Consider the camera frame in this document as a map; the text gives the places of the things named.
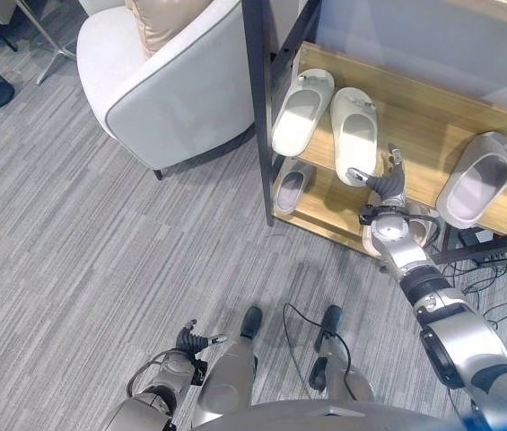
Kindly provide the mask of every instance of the striped carpet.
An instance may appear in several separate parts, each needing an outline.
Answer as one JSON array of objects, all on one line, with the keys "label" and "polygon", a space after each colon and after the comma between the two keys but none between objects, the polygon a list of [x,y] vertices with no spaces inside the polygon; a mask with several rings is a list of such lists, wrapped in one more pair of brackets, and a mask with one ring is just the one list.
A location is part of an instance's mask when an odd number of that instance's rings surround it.
[{"label": "striped carpet", "polygon": [[[73,1],[49,1],[40,14],[63,42],[85,18]],[[96,429],[185,321],[236,336],[252,303],[265,314],[254,401],[297,399],[285,302],[316,320],[329,304],[342,306],[340,332],[379,401],[453,418],[410,307],[375,261],[279,221],[266,225],[254,140],[171,167],[158,182],[102,132],[75,64],[61,61],[38,87],[49,53],[22,15],[8,31],[20,50],[0,42],[0,72],[16,88],[0,109],[0,430]],[[506,298],[504,278],[482,301]],[[288,321],[307,375],[317,331]],[[507,321],[499,333],[507,343]],[[176,415],[180,429],[196,395]],[[468,404],[462,393],[453,399]]]}]

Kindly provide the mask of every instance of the slipper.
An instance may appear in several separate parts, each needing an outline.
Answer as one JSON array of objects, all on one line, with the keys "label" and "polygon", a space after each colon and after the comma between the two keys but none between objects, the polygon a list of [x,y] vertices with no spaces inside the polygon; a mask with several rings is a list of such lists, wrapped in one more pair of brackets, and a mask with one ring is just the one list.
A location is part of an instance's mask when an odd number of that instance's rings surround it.
[{"label": "slipper", "polygon": [[273,149],[285,157],[303,152],[328,106],[335,81],[323,69],[309,69],[293,80],[273,129]]},{"label": "slipper", "polygon": [[299,204],[314,172],[314,166],[294,157],[286,158],[275,180],[275,210],[291,214]]},{"label": "slipper", "polygon": [[507,137],[498,132],[476,136],[436,200],[436,208],[448,224],[467,229],[507,186]]},{"label": "slipper", "polygon": [[377,163],[377,111],[361,90],[342,88],[331,102],[331,124],[335,138],[335,171],[348,186],[361,183],[347,177],[349,168],[373,174]]},{"label": "slipper", "polygon": [[[371,195],[369,195],[369,200],[367,201],[367,204],[373,205],[374,207],[379,206],[380,205],[379,194],[372,191]],[[377,249],[375,249],[375,246],[372,245],[372,233],[371,233],[371,227],[369,225],[363,226],[363,231],[361,232],[361,237],[362,237],[363,247],[364,247],[365,251],[375,258],[379,258],[380,253],[377,251]]]}]

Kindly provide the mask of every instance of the wooden shelf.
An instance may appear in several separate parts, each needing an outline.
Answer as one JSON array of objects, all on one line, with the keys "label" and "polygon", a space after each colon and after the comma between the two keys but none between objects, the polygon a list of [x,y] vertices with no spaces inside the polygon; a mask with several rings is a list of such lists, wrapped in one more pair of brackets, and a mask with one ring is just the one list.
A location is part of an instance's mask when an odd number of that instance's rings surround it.
[{"label": "wooden shelf", "polygon": [[358,210],[367,203],[370,194],[367,188],[347,187],[332,171],[317,169],[293,214],[360,239]]},{"label": "wooden shelf", "polygon": [[[339,88],[361,88],[372,97],[379,123],[375,173],[386,171],[388,145],[397,145],[405,159],[407,197],[429,207],[434,207],[464,148],[476,134],[496,130],[507,136],[507,110],[305,42],[300,49],[299,72],[313,67],[328,70]],[[290,215],[274,211],[274,216],[366,253],[358,210],[370,191],[348,187],[338,179],[328,110],[299,158],[316,166],[316,174],[296,210]],[[507,234],[507,188],[479,225]]]},{"label": "wooden shelf", "polygon": [[[448,127],[443,134],[438,121],[419,117],[382,102],[377,102],[377,112],[379,152],[376,174],[382,174],[387,164],[388,143],[397,145],[405,158],[406,195],[416,202],[434,207],[439,193],[474,133]],[[438,151],[435,151],[434,145],[427,144],[434,142],[440,143]],[[334,141],[328,113],[323,115],[309,145],[299,158],[320,169],[335,171]],[[347,189],[348,193],[359,190],[355,193],[361,196],[361,189],[348,188],[340,180],[337,181],[340,188]],[[479,225],[507,234],[507,188],[488,208]]]}]

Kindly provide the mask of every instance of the gray slipper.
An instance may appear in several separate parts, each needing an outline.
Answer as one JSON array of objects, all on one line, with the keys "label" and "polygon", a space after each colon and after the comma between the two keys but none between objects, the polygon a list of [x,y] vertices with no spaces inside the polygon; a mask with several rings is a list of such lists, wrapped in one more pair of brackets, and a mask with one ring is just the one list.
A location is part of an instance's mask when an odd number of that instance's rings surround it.
[{"label": "gray slipper", "polygon": [[498,132],[476,136],[450,174],[436,208],[448,224],[467,229],[507,186],[507,137]]},{"label": "gray slipper", "polygon": [[315,167],[300,162],[295,157],[287,157],[275,181],[275,210],[291,214],[315,172]]}]

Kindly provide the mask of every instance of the wall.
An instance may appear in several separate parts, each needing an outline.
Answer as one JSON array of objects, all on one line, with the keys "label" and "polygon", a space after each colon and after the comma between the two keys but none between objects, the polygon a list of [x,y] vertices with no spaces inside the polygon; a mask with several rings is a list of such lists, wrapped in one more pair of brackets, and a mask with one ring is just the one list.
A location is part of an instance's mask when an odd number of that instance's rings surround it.
[{"label": "wall", "polygon": [[317,42],[507,107],[507,23],[443,0],[323,0]]},{"label": "wall", "polygon": [[269,0],[269,42],[276,53],[285,42],[307,0]]}]

